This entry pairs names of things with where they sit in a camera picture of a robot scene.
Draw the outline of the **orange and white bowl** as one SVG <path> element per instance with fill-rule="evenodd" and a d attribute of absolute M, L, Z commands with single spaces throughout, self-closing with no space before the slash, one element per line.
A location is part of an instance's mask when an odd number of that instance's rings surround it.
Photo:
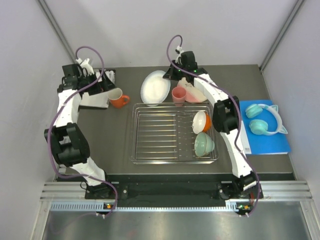
<path fill-rule="evenodd" d="M 192 130 L 195 134 L 206 133 L 212 126 L 212 120 L 206 111 L 198 111 L 192 120 Z"/>

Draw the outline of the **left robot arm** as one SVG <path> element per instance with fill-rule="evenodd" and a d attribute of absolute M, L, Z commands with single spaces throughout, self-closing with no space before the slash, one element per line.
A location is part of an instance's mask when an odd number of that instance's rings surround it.
<path fill-rule="evenodd" d="M 86 199 L 107 199 L 115 195 L 106 172 L 91 158 L 90 146 L 77 121 L 79 107 L 105 108 L 107 93 L 116 88 L 114 69 L 94 71 L 88 63 L 62 67 L 64 76 L 57 88 L 59 105 L 57 116 L 44 138 L 49 145 L 51 163 L 63 165 L 84 179 Z"/>

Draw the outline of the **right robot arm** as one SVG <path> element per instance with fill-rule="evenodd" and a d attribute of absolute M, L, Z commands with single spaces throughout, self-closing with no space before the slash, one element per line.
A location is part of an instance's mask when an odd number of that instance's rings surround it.
<path fill-rule="evenodd" d="M 238 97 L 231 96 L 226 90 L 218 87 L 208 72 L 198 67 L 192 51 L 184 51 L 181 47 L 175 51 L 178 57 L 170 61 L 169 70 L 163 77 L 175 81 L 186 78 L 212 104 L 213 127 L 222 136 L 231 160 L 234 175 L 233 192 L 239 198 L 245 198 L 251 192 L 255 192 L 256 198 L 259 199 L 260 180 L 248 163 L 241 143 L 242 116 Z"/>

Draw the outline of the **white blue-rimmed plate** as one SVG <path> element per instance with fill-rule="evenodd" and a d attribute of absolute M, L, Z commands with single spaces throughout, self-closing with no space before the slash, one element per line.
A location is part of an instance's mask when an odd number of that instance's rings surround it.
<path fill-rule="evenodd" d="M 140 98 L 148 107 L 155 107 L 162 103 L 170 92 L 171 82 L 163 78 L 164 74 L 163 70 L 153 71 L 141 85 Z"/>

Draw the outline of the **pink floral plate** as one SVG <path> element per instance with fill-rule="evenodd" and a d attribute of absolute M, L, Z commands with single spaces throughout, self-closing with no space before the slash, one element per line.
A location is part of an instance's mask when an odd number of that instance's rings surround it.
<path fill-rule="evenodd" d="M 191 83 L 187 82 L 186 78 L 183 77 L 178 81 L 177 85 L 186 90 L 185 101 L 189 103 L 202 103 L 207 100 L 205 95 L 195 88 Z"/>

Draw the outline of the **green ceramic bowl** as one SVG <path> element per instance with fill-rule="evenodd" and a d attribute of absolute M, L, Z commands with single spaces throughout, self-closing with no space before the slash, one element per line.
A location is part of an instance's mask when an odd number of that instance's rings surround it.
<path fill-rule="evenodd" d="M 194 141 L 194 151 L 197 157 L 204 157 L 211 153 L 215 149 L 215 143 L 212 138 L 204 133 L 200 132 Z"/>

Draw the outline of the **orange mug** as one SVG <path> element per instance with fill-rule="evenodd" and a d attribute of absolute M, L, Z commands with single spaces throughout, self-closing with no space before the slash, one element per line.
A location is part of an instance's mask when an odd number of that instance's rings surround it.
<path fill-rule="evenodd" d="M 124 95 L 120 88 L 110 90 L 107 95 L 110 103 L 117 109 L 124 107 L 130 102 L 130 97 Z"/>

